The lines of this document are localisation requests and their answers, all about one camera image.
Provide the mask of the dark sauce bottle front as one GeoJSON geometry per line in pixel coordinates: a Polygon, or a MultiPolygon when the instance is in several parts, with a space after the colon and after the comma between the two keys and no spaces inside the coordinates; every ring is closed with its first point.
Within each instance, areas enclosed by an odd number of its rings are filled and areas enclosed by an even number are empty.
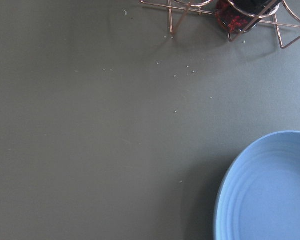
{"type": "Polygon", "coordinates": [[[264,11],[270,3],[270,0],[219,0],[216,3],[215,16],[229,33],[245,33],[263,18],[273,15],[281,1],[276,0],[264,11]]]}

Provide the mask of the blue plate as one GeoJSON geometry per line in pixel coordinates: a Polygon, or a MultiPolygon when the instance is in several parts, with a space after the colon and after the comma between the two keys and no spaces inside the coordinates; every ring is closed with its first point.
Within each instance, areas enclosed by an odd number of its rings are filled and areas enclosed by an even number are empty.
{"type": "Polygon", "coordinates": [[[300,240],[300,131],[250,144],[220,185],[215,240],[300,240]]]}

